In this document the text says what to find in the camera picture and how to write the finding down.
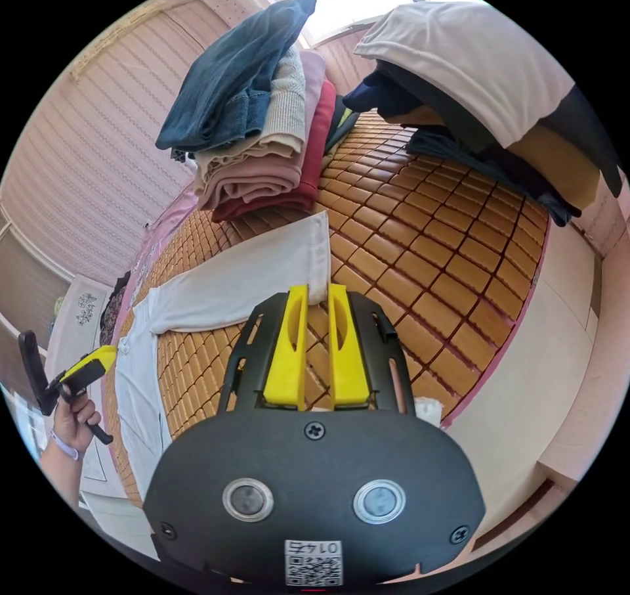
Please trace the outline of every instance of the folded clothes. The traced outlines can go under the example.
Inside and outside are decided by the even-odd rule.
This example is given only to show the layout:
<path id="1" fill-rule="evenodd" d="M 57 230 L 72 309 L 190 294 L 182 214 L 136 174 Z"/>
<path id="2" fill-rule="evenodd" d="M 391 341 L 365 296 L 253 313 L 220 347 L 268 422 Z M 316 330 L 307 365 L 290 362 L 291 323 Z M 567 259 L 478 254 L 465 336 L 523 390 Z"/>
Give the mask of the folded clothes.
<path id="1" fill-rule="evenodd" d="M 328 144 L 332 134 L 341 124 L 341 119 L 343 118 L 347 110 L 348 108 L 343 104 L 343 96 L 337 94 L 337 96 L 335 97 L 335 111 L 333 112 L 333 119 L 330 121 L 330 128 L 328 129 L 328 135 L 326 136 L 326 144 Z"/>
<path id="2" fill-rule="evenodd" d="M 276 66 L 315 4 L 276 2 L 212 43 L 191 65 L 156 146 L 196 153 L 260 133 Z"/>
<path id="3" fill-rule="evenodd" d="M 326 145 L 324 146 L 324 154 L 327 154 L 333 146 L 339 144 L 354 129 L 356 121 L 359 119 L 359 113 L 350 109 L 346 109 L 339 120 L 337 128 L 328 132 Z"/>
<path id="4" fill-rule="evenodd" d="M 474 155 L 458 143 L 446 127 L 422 126 L 411 136 L 407 151 L 455 160 L 501 181 L 515 192 L 538 201 L 559 227 L 564 227 L 573 216 L 581 215 L 536 169 L 497 143 L 483 155 Z"/>
<path id="5" fill-rule="evenodd" d="M 308 134 L 322 92 L 326 62 L 312 50 L 304 50 L 300 56 L 306 84 L 304 123 Z M 289 159 L 279 155 L 251 158 L 221 169 L 210 178 L 205 192 L 199 196 L 198 208 L 215 209 L 231 200 L 246 204 L 293 190 L 300 183 L 305 152 L 306 148 Z"/>
<path id="6" fill-rule="evenodd" d="M 317 188 L 322 175 L 322 156 L 326 135 L 335 111 L 335 87 L 328 80 L 322 85 L 322 95 L 317 105 L 313 123 L 308 134 L 308 144 L 302 166 L 299 186 L 291 192 L 273 197 L 258 198 L 250 203 L 242 199 L 231 199 L 222 203 L 212 214 L 212 222 L 233 220 L 255 209 L 285 207 L 310 211 L 315 204 Z"/>
<path id="7" fill-rule="evenodd" d="M 229 148 L 202 150 L 196 154 L 198 190 L 203 192 L 209 178 L 230 164 L 251 157 L 291 157 L 306 142 L 304 124 L 305 79 L 300 53 L 295 46 L 278 62 L 271 81 L 269 109 L 260 135 L 240 140 Z"/>
<path id="8" fill-rule="evenodd" d="M 599 117 L 577 85 L 540 124 L 584 153 L 602 171 L 610 192 L 615 197 L 620 195 L 623 164 Z"/>
<path id="9" fill-rule="evenodd" d="M 416 100 L 431 107 L 442 118 L 457 141 L 462 142 L 473 152 L 478 152 L 496 143 L 497 139 L 482 121 L 478 120 L 457 100 L 451 98 L 449 94 L 421 76 L 387 61 L 377 61 L 376 68 L 380 74 L 387 76 L 395 84 L 404 88 Z"/>
<path id="10" fill-rule="evenodd" d="M 534 167 L 573 207 L 586 209 L 595 202 L 599 168 L 555 131 L 536 124 L 507 150 Z"/>
<path id="11" fill-rule="evenodd" d="M 408 114 L 399 114 L 383 118 L 388 124 L 400 124 L 403 127 L 448 126 L 444 120 L 428 105 L 421 104 Z"/>
<path id="12" fill-rule="evenodd" d="M 372 72 L 344 96 L 343 104 L 358 113 L 378 109 L 382 118 L 389 118 L 407 114 L 422 102 L 387 76 Z"/>
<path id="13" fill-rule="evenodd" d="M 330 163 L 335 159 L 335 153 L 338 151 L 342 142 L 343 140 L 340 140 L 328 151 L 328 153 L 324 154 L 324 157 L 322 157 L 322 166 L 320 168 L 321 172 L 324 172 L 330 166 Z"/>
<path id="14" fill-rule="evenodd" d="M 354 54 L 431 82 L 503 148 L 553 113 L 575 84 L 520 26 L 492 6 L 471 2 L 398 6 L 368 31 Z"/>

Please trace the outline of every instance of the pink wall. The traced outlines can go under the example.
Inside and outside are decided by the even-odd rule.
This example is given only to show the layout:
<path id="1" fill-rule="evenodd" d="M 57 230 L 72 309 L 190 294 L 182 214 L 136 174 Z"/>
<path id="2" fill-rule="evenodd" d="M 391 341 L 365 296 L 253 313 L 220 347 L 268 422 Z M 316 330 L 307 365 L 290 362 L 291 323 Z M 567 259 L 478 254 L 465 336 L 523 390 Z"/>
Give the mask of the pink wall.
<path id="1" fill-rule="evenodd" d="M 0 204 L 45 256 L 113 285 L 190 181 L 155 148 L 191 63 L 268 0 L 175 0 L 106 47 L 78 81 L 70 67 L 33 113 Z"/>
<path id="2" fill-rule="evenodd" d="M 573 221 L 577 227 L 584 230 L 591 244 L 603 256 L 612 251 L 625 229 L 625 219 L 620 209 L 620 203 L 627 194 L 627 181 L 622 197 L 618 200 L 612 196 L 603 177 L 601 177 L 595 202 L 584 210 L 579 219 Z"/>
<path id="3" fill-rule="evenodd" d="M 630 205 L 624 213 L 626 224 Z M 602 305 L 593 353 L 576 400 L 541 455 L 547 475 L 572 488 L 589 469 L 617 419 L 630 382 L 630 231 L 602 264 Z"/>

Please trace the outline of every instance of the beige sweater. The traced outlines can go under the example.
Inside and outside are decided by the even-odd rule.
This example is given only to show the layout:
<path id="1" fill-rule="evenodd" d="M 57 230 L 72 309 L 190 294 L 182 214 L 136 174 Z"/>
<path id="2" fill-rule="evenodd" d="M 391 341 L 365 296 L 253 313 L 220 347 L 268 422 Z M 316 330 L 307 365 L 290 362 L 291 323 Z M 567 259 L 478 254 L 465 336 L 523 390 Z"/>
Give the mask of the beige sweater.
<path id="1" fill-rule="evenodd" d="M 271 81 L 269 109 L 261 133 L 230 148 L 196 153 L 196 190 L 203 192 L 212 174 L 230 164 L 269 154 L 290 158 L 300 152 L 306 142 L 305 92 L 302 61 L 292 46 L 278 63 Z"/>

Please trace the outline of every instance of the qr code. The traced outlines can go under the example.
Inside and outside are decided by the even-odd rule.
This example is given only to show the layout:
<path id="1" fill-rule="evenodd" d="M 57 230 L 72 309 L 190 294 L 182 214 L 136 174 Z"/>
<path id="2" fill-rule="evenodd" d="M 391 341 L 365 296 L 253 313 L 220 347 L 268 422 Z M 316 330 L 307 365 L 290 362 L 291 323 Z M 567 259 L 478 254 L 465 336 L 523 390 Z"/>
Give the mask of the qr code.
<path id="1" fill-rule="evenodd" d="M 289 586 L 341 586 L 341 556 L 287 556 Z"/>
<path id="2" fill-rule="evenodd" d="M 288 586 L 341 586 L 343 553 L 341 541 L 286 540 Z"/>

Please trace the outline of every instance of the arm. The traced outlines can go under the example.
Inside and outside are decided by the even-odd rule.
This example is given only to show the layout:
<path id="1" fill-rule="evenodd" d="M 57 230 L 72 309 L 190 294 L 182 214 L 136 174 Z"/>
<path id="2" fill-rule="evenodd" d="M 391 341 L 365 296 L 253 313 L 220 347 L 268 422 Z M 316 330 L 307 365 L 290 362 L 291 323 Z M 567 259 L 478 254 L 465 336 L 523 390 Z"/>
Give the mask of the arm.
<path id="1" fill-rule="evenodd" d="M 51 439 L 41 455 L 39 465 L 61 497 L 71 507 L 78 508 L 83 457 L 79 455 L 79 459 L 75 461 Z"/>
<path id="2" fill-rule="evenodd" d="M 63 499 L 75 509 L 79 507 L 83 455 L 94 437 L 86 422 L 100 422 L 100 414 L 87 394 L 74 400 L 71 405 L 60 397 L 54 410 L 54 432 L 64 444 L 76 449 L 79 458 L 74 460 L 51 438 L 39 460 L 41 471 Z"/>

